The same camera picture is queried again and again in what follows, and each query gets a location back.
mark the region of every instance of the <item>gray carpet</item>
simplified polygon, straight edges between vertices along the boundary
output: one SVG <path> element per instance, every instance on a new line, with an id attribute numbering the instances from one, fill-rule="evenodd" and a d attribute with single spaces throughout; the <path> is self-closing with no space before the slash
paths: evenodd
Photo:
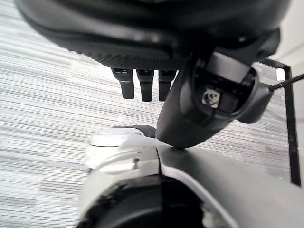
<path id="1" fill-rule="evenodd" d="M 262 80 L 274 69 L 256 64 Z M 115 125 L 156 125 L 153 101 L 124 100 L 110 69 L 50 43 L 27 25 L 13 2 L 0 0 L 0 227 L 69 228 L 86 178 L 90 135 Z M 289 180 L 283 91 L 256 124 L 237 121 L 204 142 L 253 168 Z"/>

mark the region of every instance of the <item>black metal frame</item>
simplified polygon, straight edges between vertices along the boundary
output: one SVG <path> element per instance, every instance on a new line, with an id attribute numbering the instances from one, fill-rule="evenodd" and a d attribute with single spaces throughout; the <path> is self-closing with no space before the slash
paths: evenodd
<path id="1" fill-rule="evenodd" d="M 292 78 L 291 67 L 280 62 L 265 59 L 260 61 L 267 66 L 273 68 L 282 68 L 285 72 L 286 80 Z M 296 133 L 296 119 L 295 119 L 295 106 L 294 106 L 294 90 L 292 84 L 286 85 L 285 90 L 285 105 L 286 105 L 286 121 L 287 121 L 287 133 L 288 133 L 288 146 L 289 146 L 289 162 L 290 162 L 290 179 L 295 185 L 301 186 L 301 174 L 300 174 L 300 161 L 299 150 Z"/>

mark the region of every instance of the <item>white wall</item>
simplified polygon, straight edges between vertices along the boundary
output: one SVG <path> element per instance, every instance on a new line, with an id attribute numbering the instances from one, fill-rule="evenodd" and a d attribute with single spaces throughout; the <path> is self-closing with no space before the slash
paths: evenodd
<path id="1" fill-rule="evenodd" d="M 293 76 L 304 73 L 304 1 L 292 0 L 281 25 L 282 41 L 271 58 L 291 66 Z M 304 184 L 304 81 L 294 84 L 294 104 L 302 184 Z"/>

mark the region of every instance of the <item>floor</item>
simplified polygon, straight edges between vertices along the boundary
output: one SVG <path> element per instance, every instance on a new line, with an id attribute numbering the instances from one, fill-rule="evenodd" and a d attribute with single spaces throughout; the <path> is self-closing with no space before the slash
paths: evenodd
<path id="1" fill-rule="evenodd" d="M 274 69 L 255 64 L 261 80 Z M 0 227 L 71 228 L 90 135 L 115 125 L 156 125 L 162 103 L 124 100 L 111 70 L 52 44 L 11 0 L 0 0 Z M 234 121 L 199 145 L 289 181 L 284 93 L 256 124 Z"/>

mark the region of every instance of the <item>black cable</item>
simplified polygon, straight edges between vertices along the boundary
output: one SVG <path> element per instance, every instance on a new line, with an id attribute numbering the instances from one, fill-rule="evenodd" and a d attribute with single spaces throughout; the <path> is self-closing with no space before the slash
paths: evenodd
<path id="1" fill-rule="evenodd" d="M 292 79 L 289 79 L 289 80 L 287 80 L 287 81 L 281 82 L 281 83 L 279 83 L 279 84 L 273 85 L 273 86 L 271 86 L 271 87 L 269 88 L 269 91 L 273 92 L 273 91 L 275 91 L 275 90 L 277 90 L 277 89 L 280 89 L 280 88 L 282 88 L 282 87 L 285 87 L 286 85 L 292 84 L 292 83 L 294 83 L 294 82 L 300 81 L 300 80 L 302 80 L 302 79 L 304 79 L 304 74 L 299 75 L 299 76 L 297 76 L 297 77 L 294 77 L 294 78 L 292 78 Z"/>

